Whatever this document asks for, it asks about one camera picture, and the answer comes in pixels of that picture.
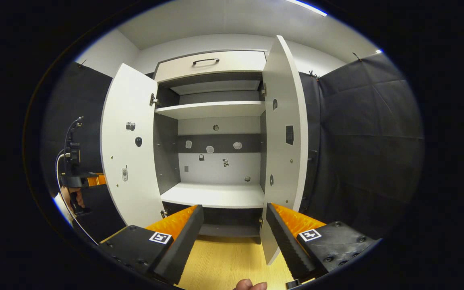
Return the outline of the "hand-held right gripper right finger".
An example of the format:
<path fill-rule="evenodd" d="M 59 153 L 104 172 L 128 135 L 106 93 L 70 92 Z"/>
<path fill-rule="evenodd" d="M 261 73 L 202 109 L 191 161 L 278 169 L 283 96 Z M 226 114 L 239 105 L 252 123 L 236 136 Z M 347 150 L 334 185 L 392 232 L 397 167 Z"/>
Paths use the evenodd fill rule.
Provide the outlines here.
<path fill-rule="evenodd" d="M 317 279 L 379 244 L 344 222 L 325 224 L 285 206 L 268 203 L 266 222 L 293 279 Z"/>

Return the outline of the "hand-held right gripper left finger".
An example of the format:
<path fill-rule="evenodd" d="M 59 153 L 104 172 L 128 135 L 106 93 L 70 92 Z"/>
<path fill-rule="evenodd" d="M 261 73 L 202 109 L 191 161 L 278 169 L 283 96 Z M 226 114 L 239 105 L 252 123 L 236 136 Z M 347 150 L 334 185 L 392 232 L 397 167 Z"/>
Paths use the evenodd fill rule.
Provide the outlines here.
<path fill-rule="evenodd" d="M 203 222 L 203 206 L 190 206 L 145 228 L 128 226 L 99 249 L 138 275 L 178 284 Z"/>

